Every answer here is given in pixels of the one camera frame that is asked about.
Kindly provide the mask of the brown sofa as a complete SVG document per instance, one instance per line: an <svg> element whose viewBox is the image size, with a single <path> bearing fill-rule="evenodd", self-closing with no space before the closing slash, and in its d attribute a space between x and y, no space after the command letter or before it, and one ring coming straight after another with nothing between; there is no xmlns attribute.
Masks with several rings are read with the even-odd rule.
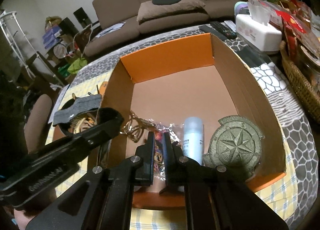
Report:
<svg viewBox="0 0 320 230"><path fill-rule="evenodd" d="M100 57L149 36L234 18L238 0L94 0L102 31L84 49L88 58Z"/></svg>

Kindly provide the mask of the beige spiral hair brush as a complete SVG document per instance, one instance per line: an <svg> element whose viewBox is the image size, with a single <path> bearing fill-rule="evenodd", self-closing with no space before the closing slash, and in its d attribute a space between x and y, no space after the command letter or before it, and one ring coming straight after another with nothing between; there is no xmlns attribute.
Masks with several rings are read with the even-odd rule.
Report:
<svg viewBox="0 0 320 230"><path fill-rule="evenodd" d="M91 117L75 118L71 121L71 129L73 134L83 132L91 127L95 126L96 122Z"/></svg>

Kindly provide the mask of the orange fabric pouch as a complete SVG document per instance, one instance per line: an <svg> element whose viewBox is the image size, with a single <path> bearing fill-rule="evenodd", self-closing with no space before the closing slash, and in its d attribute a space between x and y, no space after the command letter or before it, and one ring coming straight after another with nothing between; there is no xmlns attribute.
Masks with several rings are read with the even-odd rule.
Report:
<svg viewBox="0 0 320 230"><path fill-rule="evenodd" d="M104 96L107 89L107 84L108 84L108 81L103 81L103 83L100 85L98 92L101 96Z"/></svg>

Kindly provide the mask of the white tissue box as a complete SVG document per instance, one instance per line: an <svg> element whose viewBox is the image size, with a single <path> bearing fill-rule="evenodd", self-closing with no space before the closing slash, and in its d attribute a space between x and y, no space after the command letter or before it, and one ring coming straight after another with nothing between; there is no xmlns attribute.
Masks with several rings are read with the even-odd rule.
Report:
<svg viewBox="0 0 320 230"><path fill-rule="evenodd" d="M235 25L238 36L258 50L267 54L279 51L282 32L274 26L261 24L244 14L236 16Z"/></svg>

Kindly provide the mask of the green compass plaque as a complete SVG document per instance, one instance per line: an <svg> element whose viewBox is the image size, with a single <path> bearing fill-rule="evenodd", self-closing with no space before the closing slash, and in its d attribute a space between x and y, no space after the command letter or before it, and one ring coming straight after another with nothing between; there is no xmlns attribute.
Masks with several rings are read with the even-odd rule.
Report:
<svg viewBox="0 0 320 230"><path fill-rule="evenodd" d="M263 131L251 120L231 115L219 119L203 163L210 168L224 166L241 181L252 178L262 156Z"/></svg>

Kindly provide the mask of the yellow plaid tablecloth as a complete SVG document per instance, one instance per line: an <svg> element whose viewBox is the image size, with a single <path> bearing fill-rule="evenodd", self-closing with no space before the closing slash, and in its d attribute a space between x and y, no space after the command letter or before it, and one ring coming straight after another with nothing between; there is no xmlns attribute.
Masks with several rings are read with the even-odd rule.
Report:
<svg viewBox="0 0 320 230"><path fill-rule="evenodd" d="M156 132L151 122L149 132ZM113 169L89 171L30 224L36 229L129 229L139 156ZM287 229L286 222L224 166L179 158L181 185L168 187L169 206L187 229Z"/></svg>

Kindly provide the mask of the wicker basket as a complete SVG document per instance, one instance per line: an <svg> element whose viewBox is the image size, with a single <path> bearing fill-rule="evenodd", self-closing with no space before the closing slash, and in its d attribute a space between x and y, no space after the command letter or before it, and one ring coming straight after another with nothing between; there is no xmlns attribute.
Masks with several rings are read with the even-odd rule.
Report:
<svg viewBox="0 0 320 230"><path fill-rule="evenodd" d="M282 56L282 65L285 74L291 84L293 91L301 101L303 107L308 111L312 118L319 123L320 108L319 108L319 95L312 88L309 81L298 69L294 62L289 58L286 51L286 42L281 41L280 53Z"/></svg>

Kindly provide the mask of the orange cardboard box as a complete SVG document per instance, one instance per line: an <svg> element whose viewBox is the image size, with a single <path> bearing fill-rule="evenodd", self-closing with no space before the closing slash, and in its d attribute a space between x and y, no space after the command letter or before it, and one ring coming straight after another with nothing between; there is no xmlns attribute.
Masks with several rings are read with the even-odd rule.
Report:
<svg viewBox="0 0 320 230"><path fill-rule="evenodd" d="M286 175L283 132L267 95L240 56L212 34L180 38L123 56L101 105L125 119L134 112L163 124L199 117L205 143L210 142L220 118L246 117L264 134L260 165L247 181L248 187L257 192Z"/></svg>

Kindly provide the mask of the bag of coloured rubber bands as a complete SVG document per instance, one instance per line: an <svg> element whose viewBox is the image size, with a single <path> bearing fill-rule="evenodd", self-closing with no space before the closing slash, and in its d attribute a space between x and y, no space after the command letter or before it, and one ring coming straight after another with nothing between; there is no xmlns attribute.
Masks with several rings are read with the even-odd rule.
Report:
<svg viewBox="0 0 320 230"><path fill-rule="evenodd" d="M156 130L156 142L154 144L154 162L153 162L153 175L155 178L165 181L165 162L164 162L164 140L163 134L168 132L172 145L177 145L182 148L183 145L183 129L184 124L171 123L169 125L161 122L156 122L154 119L148 119L148 122L153 124Z"/></svg>

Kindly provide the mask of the brown sofa cushion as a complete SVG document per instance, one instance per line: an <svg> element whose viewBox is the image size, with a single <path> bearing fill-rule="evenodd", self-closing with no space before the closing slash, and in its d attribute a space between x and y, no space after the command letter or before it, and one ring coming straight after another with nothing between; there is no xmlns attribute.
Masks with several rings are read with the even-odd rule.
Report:
<svg viewBox="0 0 320 230"><path fill-rule="evenodd" d="M173 16L198 9L203 10L204 7L205 3L201 0L181 0L170 5L155 5L152 1L146 1L140 4L137 22L142 24L152 19Z"/></svg>

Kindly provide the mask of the black remote control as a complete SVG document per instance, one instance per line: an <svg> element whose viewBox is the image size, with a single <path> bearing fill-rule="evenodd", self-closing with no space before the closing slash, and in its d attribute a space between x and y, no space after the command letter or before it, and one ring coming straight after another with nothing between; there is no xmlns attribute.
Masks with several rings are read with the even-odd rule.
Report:
<svg viewBox="0 0 320 230"><path fill-rule="evenodd" d="M199 29L203 32L214 34L222 41L233 40L237 38L235 31L217 21L210 22L209 25L201 25L199 26Z"/></svg>

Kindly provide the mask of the white tube bottle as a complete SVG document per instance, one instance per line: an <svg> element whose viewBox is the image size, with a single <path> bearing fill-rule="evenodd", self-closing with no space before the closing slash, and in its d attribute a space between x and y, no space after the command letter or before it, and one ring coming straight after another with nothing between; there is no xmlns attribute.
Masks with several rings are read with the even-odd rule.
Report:
<svg viewBox="0 0 320 230"><path fill-rule="evenodd" d="M183 127L183 154L202 165L204 152L204 126L199 117L188 117Z"/></svg>

